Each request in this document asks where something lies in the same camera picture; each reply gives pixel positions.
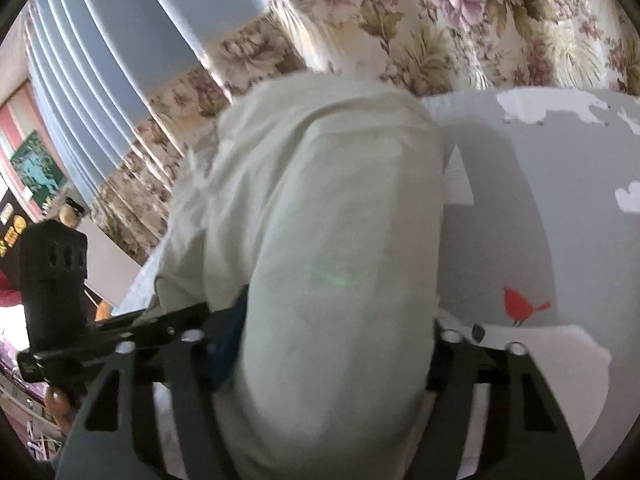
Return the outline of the person's left hand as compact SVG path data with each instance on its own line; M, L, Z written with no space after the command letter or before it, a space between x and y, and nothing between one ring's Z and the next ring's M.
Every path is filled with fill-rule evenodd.
M46 408L53 416L58 428L63 434L68 434L73 428L77 410L67 394L60 388L47 386L44 404L46 404Z

